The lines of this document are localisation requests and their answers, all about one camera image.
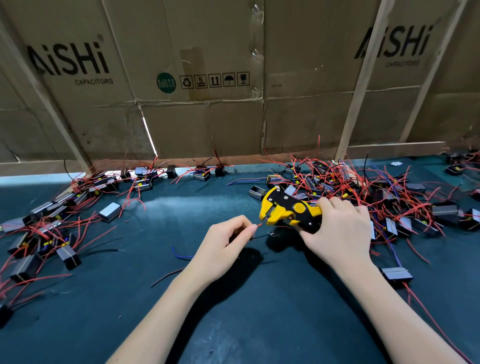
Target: left hand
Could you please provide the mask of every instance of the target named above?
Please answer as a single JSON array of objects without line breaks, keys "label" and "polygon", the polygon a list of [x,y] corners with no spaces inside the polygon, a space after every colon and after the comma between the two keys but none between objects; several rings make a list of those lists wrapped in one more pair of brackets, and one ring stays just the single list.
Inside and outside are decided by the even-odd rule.
[{"label": "left hand", "polygon": [[[199,285],[208,286],[230,269],[256,230],[257,225],[243,215],[212,225],[183,273]],[[233,234],[238,235],[228,243]]]}]

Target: hand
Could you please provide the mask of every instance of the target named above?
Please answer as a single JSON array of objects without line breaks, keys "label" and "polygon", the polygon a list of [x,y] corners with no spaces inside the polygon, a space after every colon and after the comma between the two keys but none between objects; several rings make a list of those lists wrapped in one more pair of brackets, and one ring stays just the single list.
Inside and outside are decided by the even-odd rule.
[{"label": "hand", "polygon": [[300,231],[307,247],[335,271],[356,264],[372,264],[372,226],[366,206],[354,207],[348,200],[322,197],[322,225],[315,234]]},{"label": "hand", "polygon": [[[257,225],[243,215],[212,225],[184,272],[206,287],[230,269],[256,230]],[[238,235],[229,244],[233,234]]]}]

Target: green circular sticker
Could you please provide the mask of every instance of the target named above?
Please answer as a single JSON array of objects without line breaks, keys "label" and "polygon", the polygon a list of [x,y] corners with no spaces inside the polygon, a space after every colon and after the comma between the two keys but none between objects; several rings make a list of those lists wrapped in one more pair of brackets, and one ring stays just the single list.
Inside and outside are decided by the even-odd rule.
[{"label": "green circular sticker", "polygon": [[177,88],[175,79],[169,73],[162,72],[156,77],[156,85],[160,91],[165,92],[166,94],[171,94]]}]

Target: forearm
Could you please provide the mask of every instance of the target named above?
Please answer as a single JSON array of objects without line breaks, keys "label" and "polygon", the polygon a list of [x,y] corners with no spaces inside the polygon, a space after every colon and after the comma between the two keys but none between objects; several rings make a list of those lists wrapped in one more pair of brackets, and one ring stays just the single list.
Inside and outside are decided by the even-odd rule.
[{"label": "forearm", "polygon": [[461,357],[393,290],[373,264],[337,274],[359,301],[394,363],[463,363]]},{"label": "forearm", "polygon": [[107,363],[163,363],[185,317],[204,288],[187,270],[180,273]]}]

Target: wire stripper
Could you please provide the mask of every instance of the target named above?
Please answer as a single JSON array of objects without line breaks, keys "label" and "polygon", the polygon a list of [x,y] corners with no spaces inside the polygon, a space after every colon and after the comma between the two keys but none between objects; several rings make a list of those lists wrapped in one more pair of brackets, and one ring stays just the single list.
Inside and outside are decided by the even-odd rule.
[{"label": "wire stripper", "polygon": [[298,225],[307,232],[315,233],[322,222],[322,210],[286,194],[279,186],[275,186],[262,200],[260,220],[265,217],[268,217],[267,225],[275,225],[280,220],[289,218],[290,225]]}]

